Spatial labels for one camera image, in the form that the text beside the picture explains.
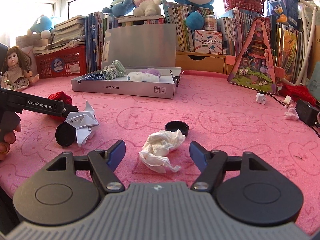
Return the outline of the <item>person's left hand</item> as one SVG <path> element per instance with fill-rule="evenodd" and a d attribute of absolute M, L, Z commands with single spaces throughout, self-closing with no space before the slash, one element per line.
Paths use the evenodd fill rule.
<path fill-rule="evenodd" d="M 16 141 L 15 132 L 20 132 L 20 131 L 21 131 L 21 124 L 18 124 L 13 131 L 8 132 L 4 136 L 3 141 L 0 143 L 0 161 L 3 161 L 7 157 L 10 151 L 10 145 L 12 145 Z"/>

